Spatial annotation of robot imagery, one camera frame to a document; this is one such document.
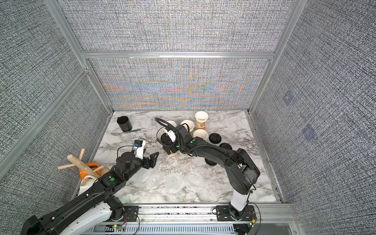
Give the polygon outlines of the black plastic cup lid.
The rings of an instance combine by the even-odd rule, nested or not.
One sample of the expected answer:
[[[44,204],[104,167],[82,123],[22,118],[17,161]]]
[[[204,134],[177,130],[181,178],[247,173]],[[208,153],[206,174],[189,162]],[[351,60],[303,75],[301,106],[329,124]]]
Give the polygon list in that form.
[[[163,133],[161,136],[161,142],[164,145],[171,145],[173,144],[173,141],[170,139],[169,135],[167,133]]]
[[[232,146],[230,144],[228,144],[228,143],[221,143],[219,145],[219,147],[223,148],[223,149],[227,149],[227,150],[232,150],[233,149]]]
[[[222,142],[222,137],[218,133],[211,133],[209,135],[209,141],[212,144],[220,144]]]
[[[209,165],[209,166],[215,166],[215,165],[217,165],[217,163],[215,163],[215,162],[213,162],[213,161],[210,161],[210,160],[208,160],[208,159],[205,159],[205,163],[206,163],[207,165]]]

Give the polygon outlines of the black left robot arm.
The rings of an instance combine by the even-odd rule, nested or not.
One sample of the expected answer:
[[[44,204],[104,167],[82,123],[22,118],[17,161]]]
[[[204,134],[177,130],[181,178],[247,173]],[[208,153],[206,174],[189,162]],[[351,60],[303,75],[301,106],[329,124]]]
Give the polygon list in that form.
[[[124,206],[115,193],[141,168],[155,167],[158,156],[155,152],[140,159],[134,152],[123,153],[117,158],[116,165],[78,197],[41,218],[34,215],[27,219],[21,234],[79,235],[95,224],[109,219],[121,220]]]

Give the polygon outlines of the red milk tea paper cup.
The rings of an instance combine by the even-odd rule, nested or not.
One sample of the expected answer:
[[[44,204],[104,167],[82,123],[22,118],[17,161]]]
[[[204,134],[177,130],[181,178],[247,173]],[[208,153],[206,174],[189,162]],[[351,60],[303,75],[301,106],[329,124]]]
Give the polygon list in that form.
[[[208,133],[204,129],[197,129],[193,133],[194,138],[202,138],[203,140],[207,140],[209,137]]]

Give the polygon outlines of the middle yellow paper cup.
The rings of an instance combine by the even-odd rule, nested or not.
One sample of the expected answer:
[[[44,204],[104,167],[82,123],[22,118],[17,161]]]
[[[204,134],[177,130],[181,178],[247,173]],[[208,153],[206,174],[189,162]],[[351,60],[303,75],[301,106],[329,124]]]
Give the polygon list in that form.
[[[190,133],[191,134],[193,133],[193,130],[194,130],[194,127],[195,127],[195,123],[193,121],[191,121],[191,120],[183,120],[180,124],[188,126],[189,129],[190,129]]]

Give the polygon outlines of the black cylindrical cup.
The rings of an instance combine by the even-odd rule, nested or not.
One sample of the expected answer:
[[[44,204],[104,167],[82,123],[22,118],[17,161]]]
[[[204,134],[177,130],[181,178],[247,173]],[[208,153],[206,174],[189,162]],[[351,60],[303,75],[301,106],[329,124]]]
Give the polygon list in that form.
[[[133,129],[132,124],[127,116],[121,116],[117,118],[117,124],[122,132],[130,131]]]

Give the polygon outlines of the wooden mug tree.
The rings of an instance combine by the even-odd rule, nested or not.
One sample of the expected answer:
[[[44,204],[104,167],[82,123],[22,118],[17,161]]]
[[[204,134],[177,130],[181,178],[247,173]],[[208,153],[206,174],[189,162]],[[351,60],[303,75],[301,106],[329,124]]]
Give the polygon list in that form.
[[[79,157],[74,155],[69,155],[67,159],[71,164],[59,166],[57,169],[62,170],[70,167],[78,167],[80,172],[81,183],[80,186],[89,186],[89,181],[97,180],[99,177],[102,177],[104,174],[109,172],[109,168],[104,167],[103,165],[98,165],[97,162],[84,163],[82,161],[85,153],[85,149],[81,149]]]

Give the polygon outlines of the orange mug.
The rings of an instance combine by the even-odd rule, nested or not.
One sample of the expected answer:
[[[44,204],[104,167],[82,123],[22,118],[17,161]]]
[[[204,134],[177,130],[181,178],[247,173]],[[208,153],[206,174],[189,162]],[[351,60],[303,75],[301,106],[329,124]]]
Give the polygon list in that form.
[[[84,163],[80,163],[79,164],[79,168],[80,168],[79,172],[80,172],[81,180],[83,180],[85,178],[85,176],[87,176],[87,175],[92,175],[92,176],[99,178],[100,175],[98,174],[97,171],[94,172],[94,174],[92,174],[92,171],[94,171],[98,167],[99,167],[99,165],[98,165],[97,162],[87,163],[86,166],[85,166]]]

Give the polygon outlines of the white mug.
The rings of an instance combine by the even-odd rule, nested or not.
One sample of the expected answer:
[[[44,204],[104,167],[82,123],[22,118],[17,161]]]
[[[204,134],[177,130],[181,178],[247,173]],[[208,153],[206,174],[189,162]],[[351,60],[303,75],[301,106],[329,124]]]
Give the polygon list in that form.
[[[80,184],[80,188],[78,191],[78,195],[83,194],[86,190],[88,190],[95,182],[97,178],[92,175],[87,175],[85,178],[82,180]]]

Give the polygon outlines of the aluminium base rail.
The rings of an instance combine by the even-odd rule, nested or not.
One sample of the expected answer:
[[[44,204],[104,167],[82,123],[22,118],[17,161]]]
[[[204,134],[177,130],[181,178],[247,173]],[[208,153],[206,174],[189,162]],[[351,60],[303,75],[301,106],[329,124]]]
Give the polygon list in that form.
[[[302,223],[291,204],[248,203],[240,212],[228,203],[123,205],[138,207],[135,222],[109,219],[81,234],[304,234]]]

